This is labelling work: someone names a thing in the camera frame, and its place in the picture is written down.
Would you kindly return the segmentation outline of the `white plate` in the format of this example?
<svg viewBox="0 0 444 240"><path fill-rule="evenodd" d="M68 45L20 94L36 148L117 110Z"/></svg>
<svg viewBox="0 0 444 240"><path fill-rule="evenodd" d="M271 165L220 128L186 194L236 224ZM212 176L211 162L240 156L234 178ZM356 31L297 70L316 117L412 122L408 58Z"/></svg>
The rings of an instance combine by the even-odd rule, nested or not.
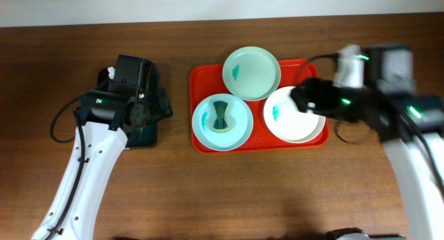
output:
<svg viewBox="0 0 444 240"><path fill-rule="evenodd" d="M292 144L313 140L325 127L326 118L300 112L290 97L292 86L282 87L266 100L263 117L266 127L277 138Z"/></svg>

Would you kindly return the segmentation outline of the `green yellow sponge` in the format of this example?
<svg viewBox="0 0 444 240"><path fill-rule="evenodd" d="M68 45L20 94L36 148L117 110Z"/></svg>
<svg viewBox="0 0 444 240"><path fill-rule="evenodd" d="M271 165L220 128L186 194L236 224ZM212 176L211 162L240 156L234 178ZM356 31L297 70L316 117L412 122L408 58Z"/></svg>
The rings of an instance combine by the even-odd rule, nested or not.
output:
<svg viewBox="0 0 444 240"><path fill-rule="evenodd" d="M216 118L213 123L213 131L222 133L230 130L230 126L228 125L227 115L229 104L225 101L215 101L213 102L214 111L216 114Z"/></svg>

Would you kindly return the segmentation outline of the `mint green plate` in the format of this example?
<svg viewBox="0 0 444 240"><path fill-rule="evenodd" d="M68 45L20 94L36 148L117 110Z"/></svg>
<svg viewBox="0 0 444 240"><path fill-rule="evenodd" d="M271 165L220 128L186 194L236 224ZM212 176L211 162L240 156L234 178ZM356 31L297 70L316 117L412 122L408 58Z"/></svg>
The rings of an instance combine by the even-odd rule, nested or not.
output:
<svg viewBox="0 0 444 240"><path fill-rule="evenodd" d="M267 50L245 46L227 57L222 77L231 94L245 101L260 101L278 88L281 69L279 62Z"/></svg>

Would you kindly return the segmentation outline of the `light blue plate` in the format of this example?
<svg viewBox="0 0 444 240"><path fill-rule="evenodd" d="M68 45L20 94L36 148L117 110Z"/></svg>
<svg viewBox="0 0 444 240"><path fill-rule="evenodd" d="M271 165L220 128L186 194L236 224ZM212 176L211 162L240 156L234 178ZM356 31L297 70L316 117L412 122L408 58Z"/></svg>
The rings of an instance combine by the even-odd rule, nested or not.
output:
<svg viewBox="0 0 444 240"><path fill-rule="evenodd" d="M230 130L227 132L218 133L212 129L216 118L215 101L229 104L227 121ZM240 98L231 94L214 94L197 105L191 126L197 140L205 147L213 151L231 151L246 143L252 134L254 119L251 109Z"/></svg>

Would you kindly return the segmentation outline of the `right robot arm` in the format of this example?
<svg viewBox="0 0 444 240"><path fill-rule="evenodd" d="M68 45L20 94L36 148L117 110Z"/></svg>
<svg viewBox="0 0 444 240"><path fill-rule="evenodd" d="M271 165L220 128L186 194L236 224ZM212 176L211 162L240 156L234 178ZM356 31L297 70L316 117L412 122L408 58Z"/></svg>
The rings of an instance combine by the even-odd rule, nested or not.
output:
<svg viewBox="0 0 444 240"><path fill-rule="evenodd" d="M416 94L411 49L352 44L327 58L336 65L334 80L303 80L290 93L296 107L374 130L397 178L411 237L442 239L443 100Z"/></svg>

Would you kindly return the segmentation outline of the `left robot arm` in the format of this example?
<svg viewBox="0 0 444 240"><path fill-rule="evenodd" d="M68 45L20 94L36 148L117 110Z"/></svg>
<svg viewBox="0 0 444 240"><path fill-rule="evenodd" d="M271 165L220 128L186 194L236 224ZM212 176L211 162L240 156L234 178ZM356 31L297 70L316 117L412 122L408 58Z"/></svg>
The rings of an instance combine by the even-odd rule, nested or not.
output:
<svg viewBox="0 0 444 240"><path fill-rule="evenodd" d="M94 89L74 99L76 134L57 193L34 239L92 239L110 174L126 149L157 144L157 124L173 114L150 60L119 55Z"/></svg>

